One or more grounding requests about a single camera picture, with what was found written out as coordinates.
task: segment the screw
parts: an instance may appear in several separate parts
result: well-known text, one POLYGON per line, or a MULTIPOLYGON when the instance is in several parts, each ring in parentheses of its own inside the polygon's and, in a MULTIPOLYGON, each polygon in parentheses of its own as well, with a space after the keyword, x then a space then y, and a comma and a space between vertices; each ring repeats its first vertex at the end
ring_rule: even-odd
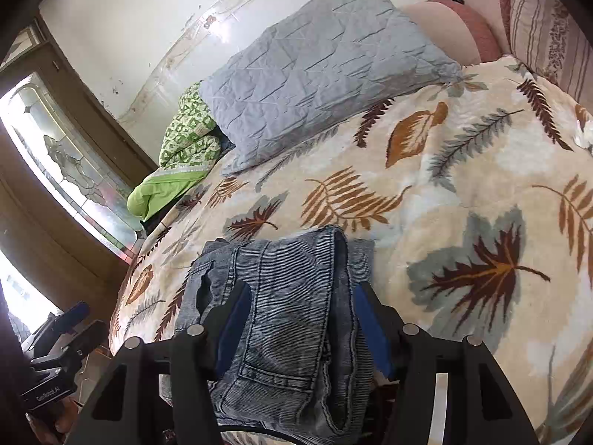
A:
POLYGON ((475 334, 468 334, 467 342, 471 344, 471 346, 480 346, 483 343, 482 338, 475 334))
POLYGON ((420 332, 420 329, 415 324, 407 323, 404 324, 402 331, 405 334, 408 334, 409 336, 414 336, 415 334, 418 334, 420 332))
POLYGON ((135 347, 137 347, 140 344, 140 342, 141 342, 140 338, 138 338, 137 336, 133 336, 133 337, 125 340, 123 345, 127 349, 134 349, 135 347))
POLYGON ((198 334, 202 334, 204 332, 204 327, 200 324, 192 324, 188 328, 188 334, 190 336, 197 336, 198 334))

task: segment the striped fabric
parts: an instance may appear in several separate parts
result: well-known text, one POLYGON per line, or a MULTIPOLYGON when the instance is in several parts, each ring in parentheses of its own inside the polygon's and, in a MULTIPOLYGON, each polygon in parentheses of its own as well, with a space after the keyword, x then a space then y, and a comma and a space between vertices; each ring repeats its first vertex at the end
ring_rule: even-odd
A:
POLYGON ((593 51, 560 0, 511 0, 511 49, 533 72, 593 109, 593 51))

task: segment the bedspread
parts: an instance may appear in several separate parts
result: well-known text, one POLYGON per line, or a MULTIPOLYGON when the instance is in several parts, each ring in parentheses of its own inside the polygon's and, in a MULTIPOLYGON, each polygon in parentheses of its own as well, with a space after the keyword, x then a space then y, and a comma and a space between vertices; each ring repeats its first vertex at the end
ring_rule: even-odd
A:
POLYGON ((337 224, 375 241, 383 303, 433 336, 481 336, 542 442, 574 432, 593 395, 590 116, 513 57, 463 74, 242 174, 220 175, 232 153, 218 162, 144 243, 112 350, 172 335, 206 241, 337 224))

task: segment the stained glass window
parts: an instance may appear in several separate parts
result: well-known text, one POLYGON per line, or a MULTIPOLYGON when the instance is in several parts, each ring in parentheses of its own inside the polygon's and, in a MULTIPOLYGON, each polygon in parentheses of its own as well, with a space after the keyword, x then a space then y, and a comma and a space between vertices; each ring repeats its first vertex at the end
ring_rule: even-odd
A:
POLYGON ((17 38, 14 40, 3 61, 0 62, 0 70, 4 68, 4 66, 7 65, 11 60, 14 60, 21 53, 25 52, 25 50, 39 45, 41 40, 42 39, 40 37, 39 30, 37 29, 37 25, 31 24, 22 30, 17 35, 17 38))
POLYGON ((29 167, 96 239, 130 263, 139 218, 127 211, 132 189, 88 145, 37 73, 0 99, 0 117, 29 167))

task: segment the clamp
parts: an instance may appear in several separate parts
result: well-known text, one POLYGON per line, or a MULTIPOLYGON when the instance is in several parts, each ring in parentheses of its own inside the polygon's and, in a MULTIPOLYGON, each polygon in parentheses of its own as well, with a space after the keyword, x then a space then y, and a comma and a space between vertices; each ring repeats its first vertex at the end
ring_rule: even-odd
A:
POLYGON ((208 381, 231 366, 251 309, 251 288, 238 281, 202 324, 173 338, 128 338, 82 408, 67 445, 223 445, 208 381), (173 406, 159 396, 171 376, 173 406))
MULTIPOLYGON (((447 373, 443 445, 539 445, 527 413, 482 340, 435 338, 380 303, 368 282, 354 290, 355 310, 375 366, 399 380, 383 445, 426 445, 437 373, 447 373)), ((570 445, 593 443, 593 412, 570 445)))

